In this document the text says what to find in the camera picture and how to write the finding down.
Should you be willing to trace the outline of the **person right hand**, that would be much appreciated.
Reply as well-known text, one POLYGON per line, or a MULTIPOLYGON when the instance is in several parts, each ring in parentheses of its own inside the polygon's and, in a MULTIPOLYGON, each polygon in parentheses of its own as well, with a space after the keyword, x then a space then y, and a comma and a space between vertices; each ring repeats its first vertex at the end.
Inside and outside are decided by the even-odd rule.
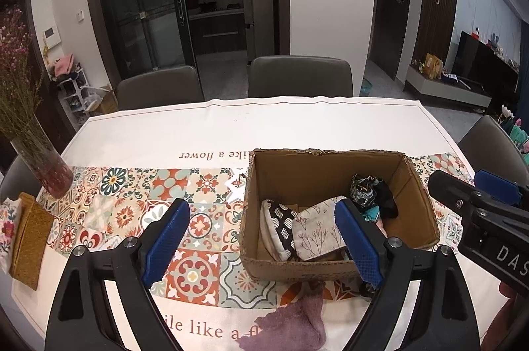
POLYGON ((528 341, 528 299, 504 282, 499 291, 508 300, 490 323, 481 350, 518 350, 528 341))

